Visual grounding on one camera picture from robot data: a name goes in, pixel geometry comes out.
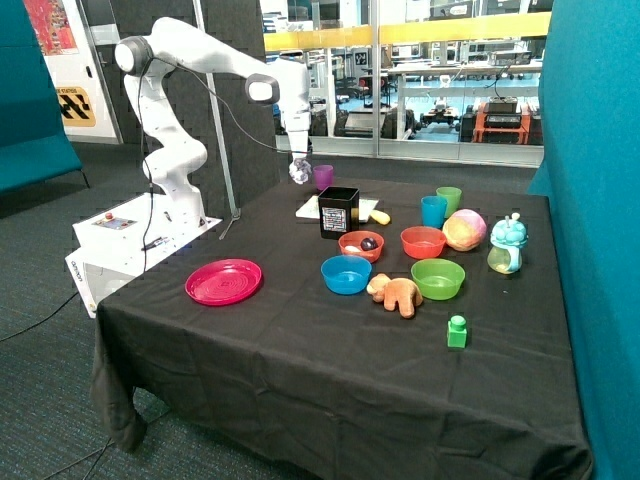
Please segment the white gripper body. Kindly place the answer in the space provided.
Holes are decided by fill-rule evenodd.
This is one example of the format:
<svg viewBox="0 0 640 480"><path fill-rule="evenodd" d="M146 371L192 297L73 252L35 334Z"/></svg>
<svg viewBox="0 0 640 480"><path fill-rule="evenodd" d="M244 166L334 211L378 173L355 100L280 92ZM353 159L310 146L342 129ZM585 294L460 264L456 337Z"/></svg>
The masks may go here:
<svg viewBox="0 0 640 480"><path fill-rule="evenodd" d="M306 156L309 152L310 113L285 113L284 128L293 156Z"/></svg>

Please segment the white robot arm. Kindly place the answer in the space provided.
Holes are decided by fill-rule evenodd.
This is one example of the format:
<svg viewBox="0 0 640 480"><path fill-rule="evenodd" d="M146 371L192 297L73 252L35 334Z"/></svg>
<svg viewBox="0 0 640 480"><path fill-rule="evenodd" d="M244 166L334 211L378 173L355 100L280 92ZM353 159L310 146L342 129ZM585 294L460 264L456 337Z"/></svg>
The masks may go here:
<svg viewBox="0 0 640 480"><path fill-rule="evenodd" d="M161 144L147 157L144 172L168 196L174 225L204 224L202 196L188 175L207 159L206 147L181 126L162 86L165 76L176 68L235 74L244 78L251 102L277 105L292 152L290 177L297 184L309 180L310 81L304 64L283 58L271 63L256 60L170 17L156 20L147 36L121 40L115 59L125 74L125 89L144 132Z"/></svg>

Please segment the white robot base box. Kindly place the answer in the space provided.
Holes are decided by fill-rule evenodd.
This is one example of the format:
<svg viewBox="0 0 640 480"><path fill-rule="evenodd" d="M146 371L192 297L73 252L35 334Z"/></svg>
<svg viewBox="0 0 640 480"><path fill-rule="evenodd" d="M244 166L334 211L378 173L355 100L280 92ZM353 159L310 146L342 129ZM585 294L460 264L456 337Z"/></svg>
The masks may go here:
<svg viewBox="0 0 640 480"><path fill-rule="evenodd" d="M79 248L65 261L87 314L220 222L188 218L168 196L144 193L74 224Z"/></svg>

